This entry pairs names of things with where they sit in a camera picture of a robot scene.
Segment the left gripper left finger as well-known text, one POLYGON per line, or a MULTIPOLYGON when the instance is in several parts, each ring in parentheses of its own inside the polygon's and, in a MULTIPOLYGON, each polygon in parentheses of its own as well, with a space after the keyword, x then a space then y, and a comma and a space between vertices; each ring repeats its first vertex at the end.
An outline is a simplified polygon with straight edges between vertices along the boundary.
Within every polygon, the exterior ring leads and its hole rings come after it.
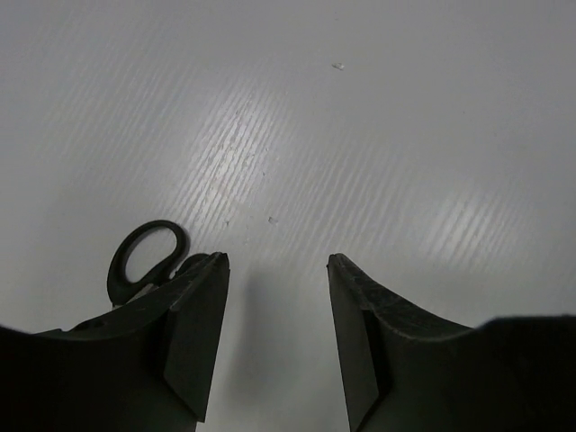
POLYGON ((1 331, 4 431, 193 431, 206 418, 230 280, 214 253, 64 331, 1 331))

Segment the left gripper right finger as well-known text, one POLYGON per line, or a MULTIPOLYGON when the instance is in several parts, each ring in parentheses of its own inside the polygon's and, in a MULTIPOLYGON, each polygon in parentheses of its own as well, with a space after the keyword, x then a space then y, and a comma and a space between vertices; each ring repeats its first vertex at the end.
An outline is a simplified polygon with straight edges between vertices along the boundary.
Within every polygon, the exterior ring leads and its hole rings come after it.
POLYGON ((328 286, 353 431, 572 431, 575 319, 468 328, 420 308, 342 254, 328 286))

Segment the black handled scissors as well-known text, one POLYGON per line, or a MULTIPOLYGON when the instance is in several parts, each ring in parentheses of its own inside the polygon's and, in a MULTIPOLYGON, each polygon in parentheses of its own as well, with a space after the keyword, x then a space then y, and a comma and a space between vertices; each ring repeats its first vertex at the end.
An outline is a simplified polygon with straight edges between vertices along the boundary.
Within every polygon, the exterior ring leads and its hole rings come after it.
POLYGON ((192 253, 187 231, 171 220, 138 226, 117 247, 109 265, 106 289, 117 309, 174 281, 205 261, 192 253))

